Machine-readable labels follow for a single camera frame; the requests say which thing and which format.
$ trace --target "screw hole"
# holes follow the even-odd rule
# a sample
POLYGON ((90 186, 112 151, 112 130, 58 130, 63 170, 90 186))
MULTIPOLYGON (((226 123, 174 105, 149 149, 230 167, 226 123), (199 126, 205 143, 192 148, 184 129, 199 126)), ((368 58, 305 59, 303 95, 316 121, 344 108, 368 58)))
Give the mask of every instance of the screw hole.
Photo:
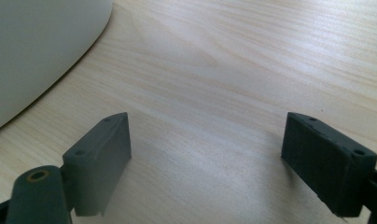
POLYGON ((84 150, 78 150, 78 151, 75 152, 75 155, 77 155, 77 156, 81 156, 83 154, 84 154, 84 150))
POLYGON ((360 155, 360 156, 363 156, 363 155, 364 155, 364 151, 362 151, 362 150, 355 149, 354 152, 355 152, 357 155, 360 155))
POLYGON ((46 178, 48 175, 49 175, 49 171, 40 170, 40 171, 36 171, 36 172, 28 175, 26 180, 29 181, 29 182, 37 182, 37 181, 40 181, 40 180, 46 178))

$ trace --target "white plastic casing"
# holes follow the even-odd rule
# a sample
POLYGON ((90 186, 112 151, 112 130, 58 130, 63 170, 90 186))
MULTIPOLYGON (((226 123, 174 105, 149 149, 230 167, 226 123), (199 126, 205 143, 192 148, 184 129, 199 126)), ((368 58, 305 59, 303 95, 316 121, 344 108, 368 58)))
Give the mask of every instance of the white plastic casing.
POLYGON ((0 127, 92 45, 113 0, 0 0, 0 127))

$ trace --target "wood grain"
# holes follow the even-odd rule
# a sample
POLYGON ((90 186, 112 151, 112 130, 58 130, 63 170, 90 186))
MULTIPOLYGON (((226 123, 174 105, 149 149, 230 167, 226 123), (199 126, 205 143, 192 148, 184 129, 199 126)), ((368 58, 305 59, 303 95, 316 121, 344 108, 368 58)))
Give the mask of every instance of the wood grain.
POLYGON ((117 0, 85 57, 0 129, 0 202, 122 111, 133 159, 105 217, 75 223, 367 223, 332 215, 280 151, 295 111, 377 153, 377 0, 117 0))

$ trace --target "black clamp jaw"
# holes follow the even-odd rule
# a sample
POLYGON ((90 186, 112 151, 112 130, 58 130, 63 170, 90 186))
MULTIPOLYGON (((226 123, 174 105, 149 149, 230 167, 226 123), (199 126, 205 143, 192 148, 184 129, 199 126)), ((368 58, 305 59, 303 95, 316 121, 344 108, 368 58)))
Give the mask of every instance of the black clamp jaw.
POLYGON ((63 154, 63 166, 41 166, 17 178, 0 203, 0 224, 71 224, 104 213, 131 158, 127 113, 101 120, 63 154))
POLYGON ((362 205, 377 223, 377 154, 302 114, 288 113, 282 158, 338 217, 358 217, 362 205))

